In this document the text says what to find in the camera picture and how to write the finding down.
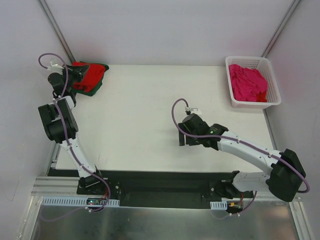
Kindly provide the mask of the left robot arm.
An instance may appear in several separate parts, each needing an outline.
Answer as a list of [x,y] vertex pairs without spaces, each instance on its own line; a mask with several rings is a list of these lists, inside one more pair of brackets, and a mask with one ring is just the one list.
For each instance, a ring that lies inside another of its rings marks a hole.
[[82,82],[87,76],[90,65],[59,66],[53,70],[47,80],[53,88],[53,102],[38,107],[41,122],[48,139],[59,144],[70,156],[76,166],[78,187],[90,189],[99,195],[106,189],[106,182],[96,165],[90,162],[78,139],[78,125],[72,113],[76,106],[75,83]]

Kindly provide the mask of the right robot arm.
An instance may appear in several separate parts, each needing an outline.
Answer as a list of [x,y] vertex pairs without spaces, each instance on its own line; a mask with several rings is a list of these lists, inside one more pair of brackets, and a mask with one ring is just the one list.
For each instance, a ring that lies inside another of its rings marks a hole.
[[236,156],[260,170],[235,173],[225,184],[224,190],[229,197],[235,198],[246,191],[269,191],[278,199],[291,202],[299,193],[306,172],[294,151],[260,147],[241,139],[225,126],[217,123],[209,126],[195,113],[178,123],[177,128],[181,146],[212,148]]

